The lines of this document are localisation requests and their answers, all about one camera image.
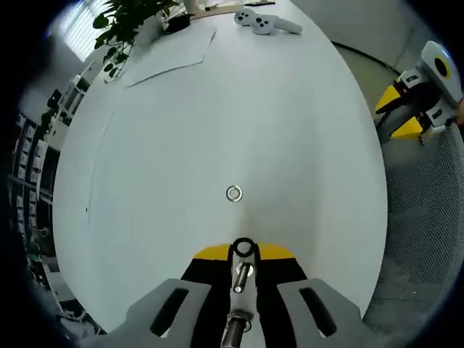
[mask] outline window blind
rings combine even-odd
[[[94,50],[95,39],[104,32],[92,26],[96,16],[109,5],[107,0],[80,0],[67,7],[57,18],[59,35],[83,62]]]

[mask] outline metal rod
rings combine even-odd
[[[239,275],[237,276],[235,284],[232,288],[233,292],[235,292],[236,294],[241,294],[245,290],[245,286],[247,284],[248,279],[248,272],[251,265],[251,263],[244,262],[244,264],[241,266]]]
[[[241,338],[244,335],[246,326],[247,321],[245,319],[232,318],[231,321],[229,321],[221,347],[240,348]]]
[[[29,188],[29,189],[33,189],[33,190],[36,189],[36,185],[33,185],[32,183],[26,183],[25,180],[16,178],[16,177],[14,177],[14,176],[11,175],[11,174],[8,175],[8,178],[9,178],[11,181],[13,181],[13,182],[15,182],[15,183],[18,183],[18,184],[20,184],[20,185],[23,185],[23,186],[25,186],[25,187],[27,187],[27,188]]]

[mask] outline potted plant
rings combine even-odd
[[[178,3],[174,0],[109,0],[105,4],[109,7],[95,18],[94,28],[107,31],[96,38],[95,49],[110,46],[103,63],[114,56],[104,67],[104,71],[113,78],[129,58],[139,27],[145,20],[160,11],[164,16],[169,16],[170,8]]]

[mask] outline oval table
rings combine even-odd
[[[309,278],[366,311],[387,219],[368,107],[303,12],[282,0],[256,10],[304,33],[256,36],[233,14],[194,21],[217,27],[203,63],[130,88],[99,76],[74,117],[54,240],[65,281],[107,331],[199,250],[240,236],[287,247]],[[225,197],[231,185],[243,190],[239,203]],[[263,347],[251,332],[243,347]]]

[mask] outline wall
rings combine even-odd
[[[39,125],[54,90],[63,93],[69,80],[86,67],[59,36],[53,35],[50,40],[49,66],[26,88],[19,105],[20,111]]]
[[[404,70],[435,36],[405,0],[292,0],[332,40]]]

